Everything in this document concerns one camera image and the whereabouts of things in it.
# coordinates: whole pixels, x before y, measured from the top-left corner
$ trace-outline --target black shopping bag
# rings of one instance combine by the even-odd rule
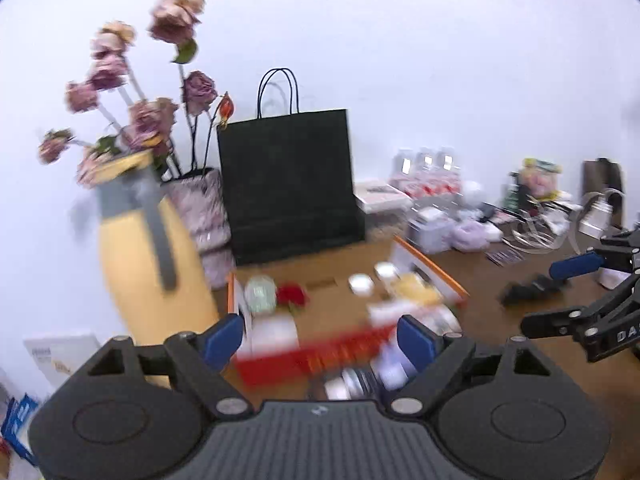
[[[289,79],[290,114],[262,118],[262,92],[279,71]],[[287,71],[296,87],[294,114]],[[282,68],[262,78],[257,109],[257,119],[218,131],[223,199],[238,265],[364,240],[353,195],[346,110],[300,113],[298,83]]]

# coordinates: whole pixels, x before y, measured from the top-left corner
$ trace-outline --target yellow thermos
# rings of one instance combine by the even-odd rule
[[[102,270],[141,345],[218,321],[196,248],[152,162],[150,151],[135,153],[103,164],[96,175]]]

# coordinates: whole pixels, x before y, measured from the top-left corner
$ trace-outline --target ribbed gray panel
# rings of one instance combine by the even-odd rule
[[[171,480],[469,480],[414,422],[372,402],[268,402],[220,424]]]

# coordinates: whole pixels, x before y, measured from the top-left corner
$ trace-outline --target black rope handle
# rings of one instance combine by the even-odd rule
[[[265,88],[267,88],[267,85],[270,79],[278,72],[282,72],[286,76],[287,81],[289,81],[289,114],[290,115],[293,113],[293,86],[291,85],[291,77],[293,78],[293,83],[296,86],[296,113],[300,113],[300,94],[298,92],[298,80],[296,79],[296,75],[293,73],[293,70],[286,67],[271,68],[267,70],[267,72],[265,72],[265,74],[262,76],[262,79],[260,79],[260,84],[258,85],[258,99],[257,99],[257,106],[256,106],[258,119],[262,118],[261,108],[262,108],[262,96],[264,94],[264,90]]]

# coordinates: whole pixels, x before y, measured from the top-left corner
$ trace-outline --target screw head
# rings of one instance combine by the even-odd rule
[[[413,415],[422,409],[422,403],[413,397],[400,397],[391,403],[391,409],[401,415]]]
[[[240,415],[244,413],[249,405],[245,400],[238,397],[227,397],[226,399],[219,400],[216,404],[216,409],[223,413],[223,415]]]

